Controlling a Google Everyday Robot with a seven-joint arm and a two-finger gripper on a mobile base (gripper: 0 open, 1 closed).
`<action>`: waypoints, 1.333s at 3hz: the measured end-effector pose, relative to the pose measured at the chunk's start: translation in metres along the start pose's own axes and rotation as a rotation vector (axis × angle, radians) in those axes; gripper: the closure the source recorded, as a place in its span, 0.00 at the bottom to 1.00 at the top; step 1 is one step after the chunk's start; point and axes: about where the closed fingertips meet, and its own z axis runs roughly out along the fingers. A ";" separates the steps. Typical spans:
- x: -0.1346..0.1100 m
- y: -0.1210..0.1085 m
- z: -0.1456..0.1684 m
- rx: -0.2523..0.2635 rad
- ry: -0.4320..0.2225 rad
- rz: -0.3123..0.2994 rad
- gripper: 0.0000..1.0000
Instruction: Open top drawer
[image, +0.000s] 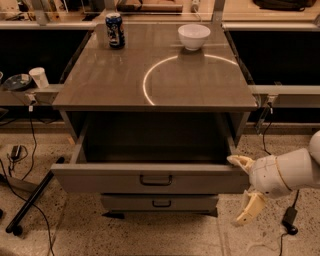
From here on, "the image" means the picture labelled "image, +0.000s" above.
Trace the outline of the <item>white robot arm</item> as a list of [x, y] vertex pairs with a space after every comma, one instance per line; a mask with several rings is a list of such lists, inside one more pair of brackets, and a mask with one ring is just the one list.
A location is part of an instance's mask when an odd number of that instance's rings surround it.
[[235, 219], [237, 225], [245, 225], [259, 215], [268, 198], [277, 199], [302, 188], [320, 188], [320, 131], [312, 136], [307, 148], [257, 160], [230, 155], [227, 160], [249, 175], [253, 188], [244, 191], [242, 210]]

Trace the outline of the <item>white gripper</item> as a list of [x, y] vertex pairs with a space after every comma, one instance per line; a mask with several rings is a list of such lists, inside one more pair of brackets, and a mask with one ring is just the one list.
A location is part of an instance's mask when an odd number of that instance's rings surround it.
[[251, 185], [258, 191], [244, 191], [240, 210], [232, 222], [234, 226], [240, 227], [251, 223], [265, 208], [265, 196], [276, 199], [291, 193], [280, 175], [275, 156], [270, 155], [254, 161], [250, 157], [230, 155], [227, 161], [249, 174]]

